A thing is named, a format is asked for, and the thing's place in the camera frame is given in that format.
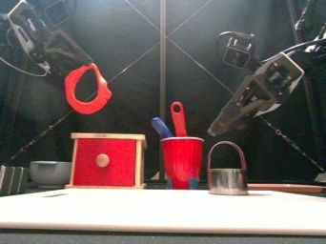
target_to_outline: gray bowl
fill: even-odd
[[[29,176],[40,188],[63,188],[69,182],[71,162],[32,161]]]

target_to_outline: red plastic cup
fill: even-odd
[[[199,137],[168,137],[161,140],[168,189],[198,189],[203,144],[204,140]]]

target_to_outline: red handle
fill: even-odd
[[[176,136],[187,136],[184,109],[181,103],[172,103],[171,114],[176,128]]]
[[[79,79],[87,70],[95,70],[97,93],[96,93],[95,100],[92,100],[91,102],[81,102],[76,99],[75,89],[76,89],[76,84],[79,82]],[[67,88],[67,100],[69,105],[77,112],[84,114],[91,114],[97,112],[104,107],[108,99],[112,96],[112,93],[107,88],[107,82],[101,77],[96,64],[93,63],[88,66],[81,66],[79,69],[76,69],[68,74],[65,79],[65,88]]]

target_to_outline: black curtain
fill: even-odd
[[[4,4],[9,11],[14,4]],[[147,137],[145,179],[159,171],[159,137],[149,121],[160,111],[160,62],[165,62],[165,123],[173,130],[169,105],[180,101],[185,109],[187,130],[204,139],[203,178],[207,152],[222,140],[235,142],[247,158],[252,181],[311,181],[318,169],[307,158],[287,145],[275,130],[282,131],[311,156],[316,155],[307,96],[302,83],[288,101],[263,116],[272,128],[255,118],[244,130],[220,136],[207,134],[210,123],[231,99],[250,71],[222,63],[216,46],[219,33],[239,31],[255,35],[256,55],[260,60],[294,45],[292,26],[283,0],[185,0],[165,1],[165,53],[160,52],[159,0],[77,0],[65,1],[69,20],[60,28],[71,35],[99,66],[112,91],[112,99],[97,113],[83,115],[71,111],[65,100],[64,77],[24,75],[0,63],[1,76],[1,163],[28,167],[31,160],[69,161],[72,132],[140,133]],[[298,13],[304,2],[298,2]],[[315,9],[307,40],[322,21],[320,8]],[[22,54],[21,48],[8,44],[1,34],[1,57],[32,73],[39,67]],[[312,73],[314,104],[318,119],[324,121],[324,71]],[[95,92],[95,80],[87,75],[77,85],[77,97],[85,99]],[[48,131],[35,143],[33,139]],[[26,151],[18,150],[33,142]],[[236,153],[228,147],[216,149],[214,167],[239,167]]]

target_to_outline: blue handle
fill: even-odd
[[[164,122],[161,121],[161,119],[159,117],[152,118],[151,125],[153,126],[153,128],[160,136],[160,139],[164,139],[167,137],[173,137],[173,134],[168,130]]]

